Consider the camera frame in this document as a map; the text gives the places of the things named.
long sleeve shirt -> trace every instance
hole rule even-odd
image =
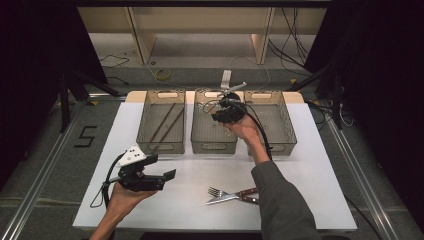
[[[321,239],[305,199],[274,162],[260,163],[251,173],[259,192],[264,240]]]

gray carpet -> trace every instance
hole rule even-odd
[[[109,85],[122,93],[128,93],[133,90],[175,88],[175,86],[158,84],[152,78],[151,73],[143,68],[105,68],[105,73],[108,77],[119,77],[129,83],[129,85],[125,85],[117,79],[109,79]],[[208,85],[202,87],[218,88],[222,78],[222,69],[171,69],[171,73],[172,77],[166,83],[188,86],[190,88],[193,88],[195,84],[199,83],[198,79],[210,79]],[[285,70],[270,70],[269,73],[273,81],[266,89],[284,90],[290,87],[290,83],[287,81],[291,76],[290,72]],[[234,70],[232,84],[235,85],[243,81],[248,83],[246,89],[257,89],[267,82],[267,75],[265,71],[249,69]],[[316,84],[312,84],[302,89],[301,92],[305,99],[314,99],[315,86]],[[101,92],[93,86],[87,86],[87,89],[91,93]],[[99,100],[94,103],[85,106],[78,117],[74,130],[69,136],[67,144],[41,193],[41,199],[39,199],[39,202],[32,211],[19,239],[83,239],[90,236],[89,232],[73,228],[72,221],[96,167],[120,101]],[[320,118],[322,118],[320,112],[314,109],[311,112],[316,121],[319,122]],[[59,136],[60,126],[60,107],[55,105],[52,108],[51,114],[46,116],[45,125],[39,132],[37,140],[29,149],[28,158],[21,161],[19,167],[0,193],[1,232],[5,230],[7,223],[13,216],[17,206],[19,206],[20,199],[25,196],[36,178],[38,171],[41,169],[43,162],[48,157],[50,149],[52,149]],[[84,145],[89,142],[87,139],[79,138],[85,126],[96,127],[86,129],[85,132],[85,135],[93,136],[94,140],[90,147],[75,148],[75,145]],[[384,171],[378,167],[372,151],[369,149],[367,141],[360,130],[360,126],[344,127],[343,132],[347,136],[362,168],[378,194],[382,205],[393,221],[393,225],[400,239],[424,239],[423,234],[391,187]],[[328,125],[322,126],[320,135],[342,191],[373,221],[370,211],[361,196]],[[352,233],[340,233],[340,235],[348,236],[355,240],[378,239],[361,215],[353,207],[351,209],[354,218],[358,222],[358,230]],[[142,235],[141,232],[121,229],[117,230],[116,234],[116,239],[130,240],[139,239]]]

desk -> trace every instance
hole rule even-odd
[[[105,206],[90,208],[90,203],[105,180],[113,160],[135,143],[143,110],[143,92],[132,92],[122,103],[88,186],[74,227],[94,229]],[[284,174],[305,197],[319,230],[353,231],[356,224],[325,152],[307,104],[300,94],[285,95],[287,108],[298,143],[290,156],[274,157]],[[190,134],[194,92],[186,92],[185,154],[160,155],[159,161],[146,167],[145,173],[161,175],[177,169],[175,179],[164,190],[139,204],[118,228],[143,231],[260,231],[259,208],[240,201],[206,205],[211,199],[209,187],[229,192],[254,186],[250,175],[253,159],[243,141],[237,142],[234,155],[198,155],[191,150]],[[115,168],[112,177],[117,175]]]

